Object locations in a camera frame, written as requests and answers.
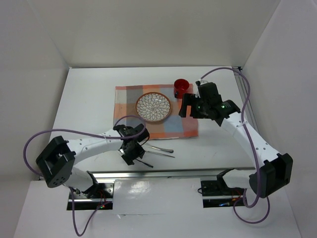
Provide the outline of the red mug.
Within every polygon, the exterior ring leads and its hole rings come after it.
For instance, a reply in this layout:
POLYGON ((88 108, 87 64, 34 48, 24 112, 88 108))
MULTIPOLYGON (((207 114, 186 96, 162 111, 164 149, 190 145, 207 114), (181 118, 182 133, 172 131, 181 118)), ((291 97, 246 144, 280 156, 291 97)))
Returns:
POLYGON ((183 95, 189 93, 189 82, 186 79, 177 79, 173 85, 173 94, 176 99, 182 99, 183 95))

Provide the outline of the silver fork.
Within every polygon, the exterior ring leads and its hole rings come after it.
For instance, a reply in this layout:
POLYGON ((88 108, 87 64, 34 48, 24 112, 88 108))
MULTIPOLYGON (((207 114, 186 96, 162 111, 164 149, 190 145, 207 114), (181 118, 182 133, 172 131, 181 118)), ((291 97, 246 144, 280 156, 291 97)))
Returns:
POLYGON ((146 163, 146 162, 143 162, 143 161, 141 161, 141 160, 136 159, 136 161, 142 163, 143 165, 145 165, 145 166, 147 166, 147 167, 149 167, 149 168, 154 168, 152 165, 150 165, 150 164, 148 164, 148 163, 146 163))

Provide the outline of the orange checked cloth placemat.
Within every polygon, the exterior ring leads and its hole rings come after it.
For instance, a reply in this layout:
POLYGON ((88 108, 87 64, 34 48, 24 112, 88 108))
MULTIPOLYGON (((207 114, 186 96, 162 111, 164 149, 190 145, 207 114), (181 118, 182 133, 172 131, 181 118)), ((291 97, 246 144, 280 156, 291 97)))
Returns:
POLYGON ((150 139, 170 139, 197 137, 199 135, 198 120, 190 116, 182 118, 178 115, 181 100, 173 95, 172 84, 153 84, 136 86, 116 86, 113 122, 123 116, 137 115, 135 104, 146 93, 158 92, 165 95, 171 102, 170 115, 160 122, 147 122, 146 128, 150 139))

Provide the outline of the floral patterned ceramic plate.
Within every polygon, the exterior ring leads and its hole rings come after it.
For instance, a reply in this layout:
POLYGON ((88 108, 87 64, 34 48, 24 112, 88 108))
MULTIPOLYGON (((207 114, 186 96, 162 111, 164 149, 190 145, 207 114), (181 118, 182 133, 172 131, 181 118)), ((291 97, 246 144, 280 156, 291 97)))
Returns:
POLYGON ((172 103, 167 96, 159 92, 148 92, 139 97, 135 103, 135 111, 147 122, 165 120, 172 111, 172 103))

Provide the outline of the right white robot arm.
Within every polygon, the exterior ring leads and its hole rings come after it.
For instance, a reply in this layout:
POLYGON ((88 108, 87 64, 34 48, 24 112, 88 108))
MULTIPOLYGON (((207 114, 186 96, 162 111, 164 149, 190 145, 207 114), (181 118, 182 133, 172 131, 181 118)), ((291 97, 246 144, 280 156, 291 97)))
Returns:
POLYGON ((253 160, 254 171, 228 169, 218 174, 219 193, 228 194, 233 188, 251 189, 258 197, 266 198, 290 182, 292 157, 271 147, 232 100, 222 100, 214 83, 199 85, 196 94, 183 94, 179 115, 186 117, 188 110, 194 119, 215 121, 253 160))

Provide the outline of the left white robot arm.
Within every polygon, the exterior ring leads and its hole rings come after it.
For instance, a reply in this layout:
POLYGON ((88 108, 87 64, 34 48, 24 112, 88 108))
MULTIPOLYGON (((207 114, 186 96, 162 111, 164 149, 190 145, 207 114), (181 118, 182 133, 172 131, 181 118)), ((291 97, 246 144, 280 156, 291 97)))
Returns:
POLYGON ((49 188, 61 185, 79 191, 85 197, 98 195, 103 186, 93 173, 76 168, 76 164, 90 157, 117 151, 127 165, 141 159, 145 150, 140 144, 150 137, 143 124, 136 127, 116 125, 96 137, 65 140, 54 137, 36 159, 36 164, 49 188))

